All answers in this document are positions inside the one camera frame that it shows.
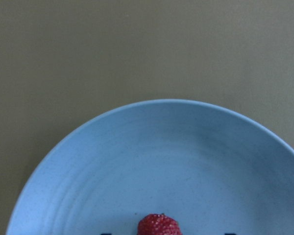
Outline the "red strawberry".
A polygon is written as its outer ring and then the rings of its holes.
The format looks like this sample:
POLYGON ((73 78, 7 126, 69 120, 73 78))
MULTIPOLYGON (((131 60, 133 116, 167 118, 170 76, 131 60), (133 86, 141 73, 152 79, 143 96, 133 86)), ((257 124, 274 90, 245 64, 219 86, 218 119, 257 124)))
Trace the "red strawberry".
POLYGON ((138 235, 182 235, 176 220, 164 214, 149 214, 139 221, 138 235))

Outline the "blue plate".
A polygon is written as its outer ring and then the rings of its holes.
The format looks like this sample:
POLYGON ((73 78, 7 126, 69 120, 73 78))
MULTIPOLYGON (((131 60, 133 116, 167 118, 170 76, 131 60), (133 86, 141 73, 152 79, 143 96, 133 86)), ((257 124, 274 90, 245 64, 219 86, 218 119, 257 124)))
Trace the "blue plate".
POLYGON ((45 156, 6 232, 134 235, 150 213, 174 218, 185 235, 294 235, 294 150, 215 105, 126 105, 45 156))

